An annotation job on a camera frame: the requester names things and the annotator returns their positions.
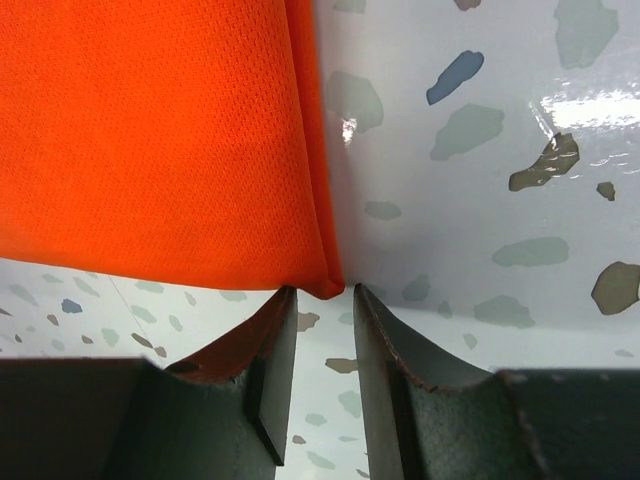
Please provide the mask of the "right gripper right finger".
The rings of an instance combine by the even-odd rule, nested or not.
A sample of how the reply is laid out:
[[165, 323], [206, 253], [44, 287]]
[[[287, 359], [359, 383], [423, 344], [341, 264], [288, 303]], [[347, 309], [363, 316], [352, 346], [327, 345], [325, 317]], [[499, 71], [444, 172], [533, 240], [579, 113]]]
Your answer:
[[447, 352], [354, 289], [374, 479], [635, 479], [633, 369], [501, 369]]

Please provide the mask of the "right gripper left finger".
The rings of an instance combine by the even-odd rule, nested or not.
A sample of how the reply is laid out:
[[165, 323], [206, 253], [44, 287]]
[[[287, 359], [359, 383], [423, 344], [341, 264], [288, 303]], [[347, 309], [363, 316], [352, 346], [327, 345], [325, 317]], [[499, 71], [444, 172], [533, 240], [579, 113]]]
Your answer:
[[1, 363], [5, 479], [271, 479], [284, 462], [297, 293], [165, 368], [144, 358]]

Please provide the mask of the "orange t shirt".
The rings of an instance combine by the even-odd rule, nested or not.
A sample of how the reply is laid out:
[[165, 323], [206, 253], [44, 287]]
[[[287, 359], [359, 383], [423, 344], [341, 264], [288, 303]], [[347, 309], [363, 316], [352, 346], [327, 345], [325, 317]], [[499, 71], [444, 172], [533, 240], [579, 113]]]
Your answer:
[[5, 1], [1, 254], [345, 286], [309, 1]]

